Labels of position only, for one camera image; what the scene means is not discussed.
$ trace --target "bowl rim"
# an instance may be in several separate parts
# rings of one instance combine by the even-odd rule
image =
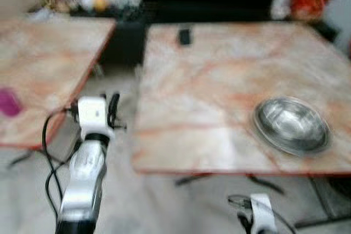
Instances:
[[[262,122],[260,121],[259,113],[264,105],[266,105],[269,102],[277,101],[277,100],[294,102],[295,104],[299,104],[299,105],[306,107],[311,112],[316,114],[317,117],[319,118],[319,120],[321,121],[321,126],[323,127],[323,131],[325,133],[325,136],[324,136],[325,140],[323,141],[323,143],[321,145],[319,145],[318,147],[315,147],[315,148],[310,149],[310,150],[297,150],[297,149],[294,149],[291,147],[284,146],[282,144],[277,145],[277,144],[279,144],[279,141],[274,140],[274,138],[272,138],[271,136],[267,136],[265,129],[263,128]],[[266,100],[260,102],[255,107],[255,110],[253,113],[253,124],[254,124],[254,127],[256,128],[258,135],[260,135],[260,137],[265,142],[267,142],[270,146],[273,146],[274,148],[279,149],[280,151],[283,151],[283,152],[286,152],[286,153],[289,153],[289,154],[292,154],[295,156],[304,157],[304,156],[316,155],[317,153],[323,152],[331,146],[331,129],[330,129],[330,126],[328,125],[327,121],[324,118],[322,118],[321,114],[318,113],[318,111],[316,111],[310,104],[308,104],[305,101],[303,101],[299,98],[296,98],[296,97],[277,96],[277,97],[269,98],[269,99],[266,99]]]

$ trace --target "marble table top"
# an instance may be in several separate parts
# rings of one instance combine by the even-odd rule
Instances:
[[[132,162],[151,173],[351,174],[351,66],[302,24],[194,24],[149,29]],[[331,146],[312,157],[277,150],[254,132],[265,99],[299,98],[326,119]]]
[[[46,117],[80,92],[114,27],[111,19],[0,20],[0,88],[22,107],[14,117],[0,112],[0,146],[41,147]],[[48,141],[63,117],[49,125]]]

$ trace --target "stainless steel bowl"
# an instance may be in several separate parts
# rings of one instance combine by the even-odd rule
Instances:
[[[311,155],[329,145],[327,123],[316,111],[295,98],[281,97],[259,104],[254,123],[267,142],[293,155]]]

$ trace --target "yellow ball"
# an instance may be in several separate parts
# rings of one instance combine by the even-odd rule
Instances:
[[[94,0],[94,8],[98,12],[103,12],[109,6],[107,0]]]

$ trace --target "floor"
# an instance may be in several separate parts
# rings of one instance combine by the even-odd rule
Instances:
[[[236,218],[237,210],[227,204],[227,195],[267,193],[273,208],[291,224],[300,220],[324,219],[325,213],[307,178],[265,178],[278,184],[285,195],[254,184],[243,176],[210,176],[175,187],[179,176],[142,175],[133,171],[133,117],[136,111],[138,82],[134,69],[109,65],[105,77],[92,76],[82,94],[111,94],[119,90],[119,112],[128,124],[128,132],[117,131],[116,141],[107,153],[107,175],[103,182],[103,200],[95,233],[245,233]],[[50,145],[51,153],[64,158],[77,127],[67,119]],[[7,164],[23,151],[1,149],[0,154],[0,226],[2,233],[54,233],[54,215],[44,193],[49,169],[39,153],[7,169]],[[59,176],[67,183],[68,169]],[[341,210],[349,213],[350,203],[340,199]],[[289,233],[277,223],[280,233]],[[350,233],[351,221],[313,227],[298,233]]]

